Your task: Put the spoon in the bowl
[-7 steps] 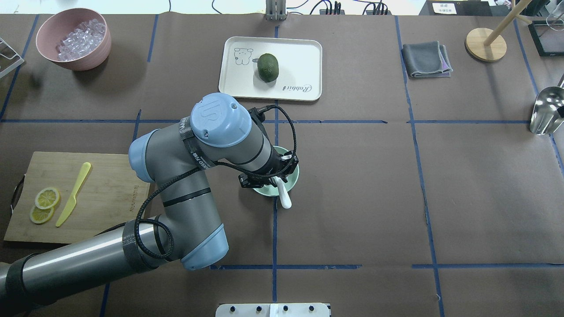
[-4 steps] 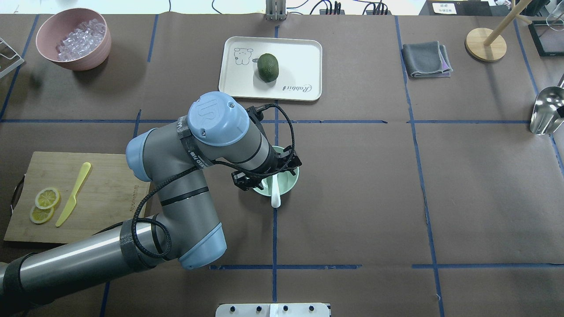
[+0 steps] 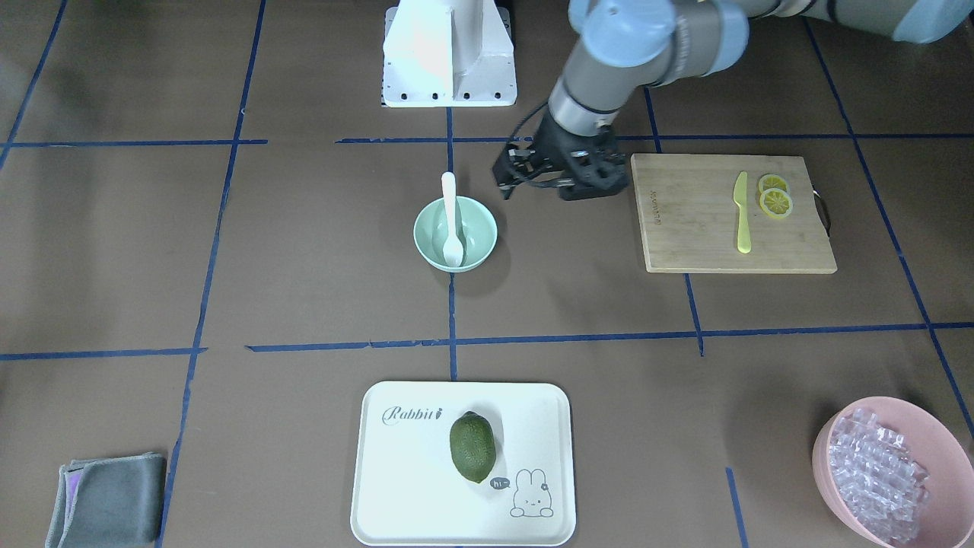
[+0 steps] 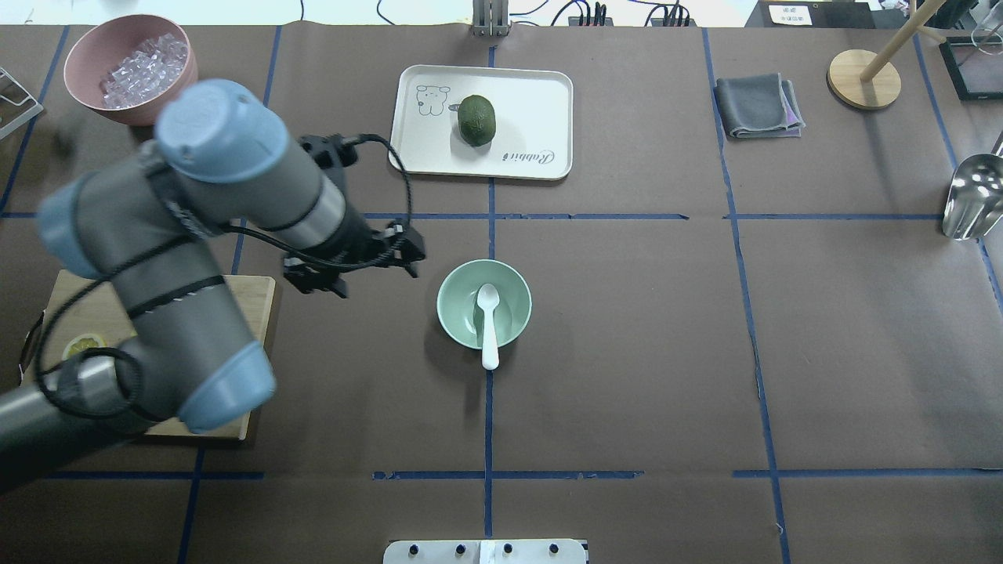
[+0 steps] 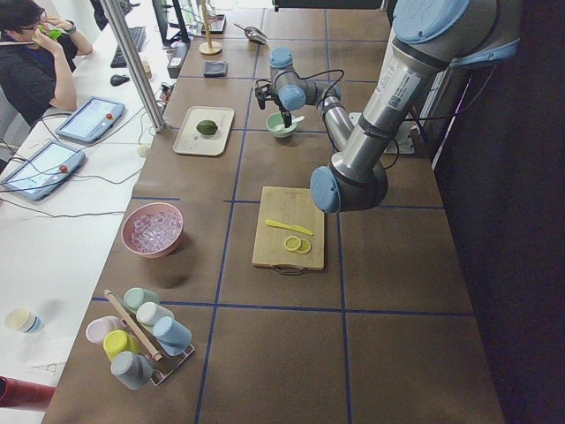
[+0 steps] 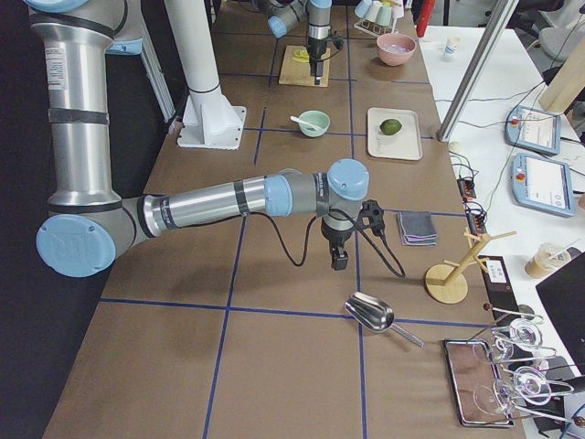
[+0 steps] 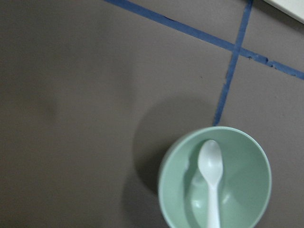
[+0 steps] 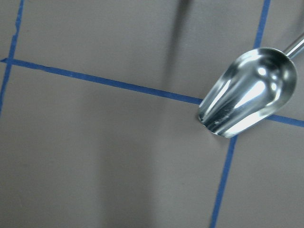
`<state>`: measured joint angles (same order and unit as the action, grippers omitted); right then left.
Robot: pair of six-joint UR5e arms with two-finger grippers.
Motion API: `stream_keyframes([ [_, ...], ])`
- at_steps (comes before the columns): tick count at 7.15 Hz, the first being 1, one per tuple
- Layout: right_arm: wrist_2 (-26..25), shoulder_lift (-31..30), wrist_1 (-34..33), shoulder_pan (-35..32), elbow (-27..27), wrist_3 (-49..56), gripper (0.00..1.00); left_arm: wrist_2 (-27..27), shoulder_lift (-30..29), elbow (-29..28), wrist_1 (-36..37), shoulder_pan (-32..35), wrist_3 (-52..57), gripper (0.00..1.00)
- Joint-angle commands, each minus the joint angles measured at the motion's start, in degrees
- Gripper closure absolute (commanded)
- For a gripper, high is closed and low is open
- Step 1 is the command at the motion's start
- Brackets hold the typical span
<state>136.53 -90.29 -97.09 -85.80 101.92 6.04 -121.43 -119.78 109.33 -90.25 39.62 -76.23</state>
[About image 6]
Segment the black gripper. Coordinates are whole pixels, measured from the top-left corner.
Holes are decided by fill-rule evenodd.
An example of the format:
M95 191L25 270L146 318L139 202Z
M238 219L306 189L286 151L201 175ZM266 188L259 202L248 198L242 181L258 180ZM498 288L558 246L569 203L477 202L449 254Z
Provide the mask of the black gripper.
M314 86L319 86L323 77L322 56L326 52L327 42L325 39L308 39L306 49L309 55L309 64Z
M353 228L337 230L330 226L321 227L323 236L328 240L331 255L331 268L335 271L343 271L347 267L345 243L351 238L353 231Z

